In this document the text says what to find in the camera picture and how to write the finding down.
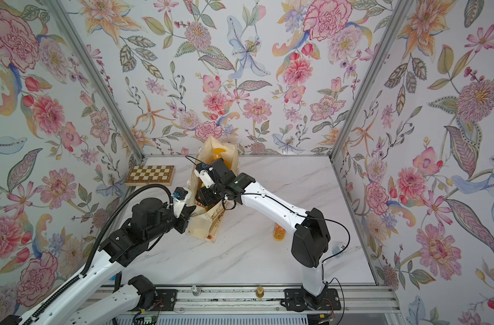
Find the cream canvas shopping bag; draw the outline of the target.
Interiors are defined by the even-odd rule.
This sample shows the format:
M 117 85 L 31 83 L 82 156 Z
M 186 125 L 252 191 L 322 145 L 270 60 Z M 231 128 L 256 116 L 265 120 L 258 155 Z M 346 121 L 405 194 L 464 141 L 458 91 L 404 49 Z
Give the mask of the cream canvas shopping bag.
M 210 136 L 199 149 L 197 159 L 204 163 L 213 162 L 212 151 L 215 148 L 226 148 L 228 152 L 228 160 L 231 162 L 231 170 L 238 175 L 240 172 L 240 158 L 237 152 L 237 147 L 234 144 L 220 142 L 216 138 Z M 187 182 L 187 188 L 192 192 L 192 197 L 189 200 L 190 205 L 195 205 L 196 210 L 192 213 L 187 234 L 198 238 L 202 241 L 215 242 L 221 225 L 225 209 L 221 203 L 214 207 L 203 207 L 195 199 L 196 192 L 203 186 L 202 182 L 194 174 L 195 166 L 193 166 L 191 176 Z

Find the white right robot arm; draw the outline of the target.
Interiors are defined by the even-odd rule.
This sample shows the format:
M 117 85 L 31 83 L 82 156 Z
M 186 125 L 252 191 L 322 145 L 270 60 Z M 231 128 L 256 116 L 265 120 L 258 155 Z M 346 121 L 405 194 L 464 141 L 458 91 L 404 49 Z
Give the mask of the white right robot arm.
M 236 175 L 222 158 L 206 163 L 192 158 L 194 175 L 203 187 L 197 191 L 197 201 L 205 207 L 216 203 L 244 205 L 258 211 L 293 235 L 292 256 L 303 270 L 302 288 L 306 294 L 318 299 L 326 293 L 320 266 L 323 254 L 328 251 L 331 236 L 322 212 L 316 208 L 302 209 L 269 192 L 255 178 Z

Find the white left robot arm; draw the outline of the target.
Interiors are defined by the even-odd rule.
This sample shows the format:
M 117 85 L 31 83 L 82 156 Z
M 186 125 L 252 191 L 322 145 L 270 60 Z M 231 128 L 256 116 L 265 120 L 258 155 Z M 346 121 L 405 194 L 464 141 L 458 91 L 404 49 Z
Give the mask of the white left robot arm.
M 110 296 L 82 309 L 81 305 L 109 279 L 150 251 L 164 234 L 183 234 L 195 206 L 178 199 L 164 203 L 143 199 L 132 216 L 96 246 L 85 266 L 47 299 L 21 316 L 10 315 L 2 324 L 104 324 L 128 310 L 147 310 L 160 298 L 145 276 L 131 278 Z

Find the large orange pump soap bottle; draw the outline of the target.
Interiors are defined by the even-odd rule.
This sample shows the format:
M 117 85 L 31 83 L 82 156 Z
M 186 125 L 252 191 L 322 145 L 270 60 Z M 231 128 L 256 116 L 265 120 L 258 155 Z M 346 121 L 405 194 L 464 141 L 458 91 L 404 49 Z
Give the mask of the large orange pump soap bottle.
M 224 164 L 230 169 L 231 162 L 227 159 L 228 152 L 226 148 L 215 148 L 213 151 L 213 161 L 223 160 Z

